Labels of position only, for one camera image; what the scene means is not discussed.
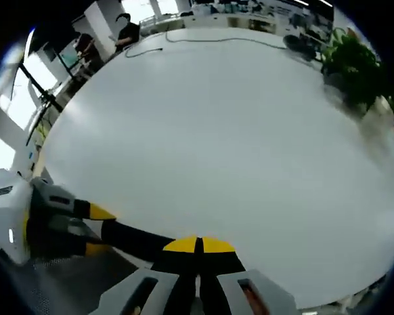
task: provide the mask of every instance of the black shirt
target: black shirt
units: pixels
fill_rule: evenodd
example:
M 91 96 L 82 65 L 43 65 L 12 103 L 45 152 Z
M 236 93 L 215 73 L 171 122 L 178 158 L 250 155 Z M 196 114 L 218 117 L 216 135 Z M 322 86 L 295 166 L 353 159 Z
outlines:
M 122 51 L 124 47 L 131 45 L 132 43 L 136 43 L 139 41 L 139 30 L 140 27 L 134 23 L 128 23 L 126 27 L 124 27 L 120 33 L 118 34 L 118 39 L 125 39 L 127 37 L 131 37 L 132 41 L 124 45 L 117 45 L 116 51 Z
M 93 37 L 90 36 L 89 34 L 81 34 L 79 37 L 79 41 L 76 44 L 75 50 L 77 52 L 83 53 L 85 49 L 89 46 L 90 42 L 92 42 Z M 83 57 L 85 58 L 85 61 L 88 62 L 96 57 L 99 56 L 98 49 L 95 47 L 94 44 L 87 50 L 85 54 L 83 54 Z

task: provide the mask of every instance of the white tabletop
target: white tabletop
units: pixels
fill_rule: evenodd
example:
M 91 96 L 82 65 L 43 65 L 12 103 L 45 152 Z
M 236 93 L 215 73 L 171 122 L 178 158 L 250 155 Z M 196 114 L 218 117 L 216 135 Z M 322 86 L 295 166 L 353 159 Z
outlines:
M 183 29 L 172 39 L 275 35 Z M 167 43 L 105 65 L 45 143 L 57 184 L 120 221 L 180 238 L 217 236 L 292 293 L 330 303 L 394 262 L 394 133 L 371 156 L 318 71 L 257 43 Z

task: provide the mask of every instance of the white table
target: white table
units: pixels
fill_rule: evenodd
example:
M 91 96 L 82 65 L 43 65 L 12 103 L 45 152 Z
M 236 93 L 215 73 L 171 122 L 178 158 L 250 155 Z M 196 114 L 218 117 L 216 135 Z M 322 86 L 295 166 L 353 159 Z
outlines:
M 172 39 L 275 35 L 183 29 Z M 167 43 L 119 55 L 73 97 L 45 143 L 57 184 L 122 222 L 230 241 L 295 296 L 341 299 L 394 262 L 394 133 L 371 158 L 314 69 L 244 41 Z

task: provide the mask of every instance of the desk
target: desk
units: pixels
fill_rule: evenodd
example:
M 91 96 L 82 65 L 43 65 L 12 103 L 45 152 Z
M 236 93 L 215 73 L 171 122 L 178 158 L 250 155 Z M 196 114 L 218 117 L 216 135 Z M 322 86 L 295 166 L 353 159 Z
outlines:
M 169 37 L 282 43 L 231 28 Z M 394 133 L 372 159 L 321 74 L 285 51 L 154 35 L 129 54 L 160 47 L 115 57 L 68 103 L 43 148 L 53 180 L 135 228 L 230 241 L 299 308 L 382 277 L 394 262 Z

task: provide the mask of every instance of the person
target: person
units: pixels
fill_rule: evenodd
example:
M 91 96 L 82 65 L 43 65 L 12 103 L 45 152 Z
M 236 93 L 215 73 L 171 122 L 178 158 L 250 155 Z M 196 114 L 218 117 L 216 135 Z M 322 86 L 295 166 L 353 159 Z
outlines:
M 116 53 L 122 51 L 128 45 L 139 41 L 140 27 L 137 24 L 130 22 L 131 15 L 129 13 L 121 13 L 116 18 L 116 22 L 120 18 L 127 20 L 127 25 L 119 32 L 118 40 L 116 41 Z
M 76 32 L 76 44 L 74 49 L 77 55 L 83 59 L 85 67 L 94 74 L 102 68 L 104 62 L 95 46 L 95 40 L 86 33 Z

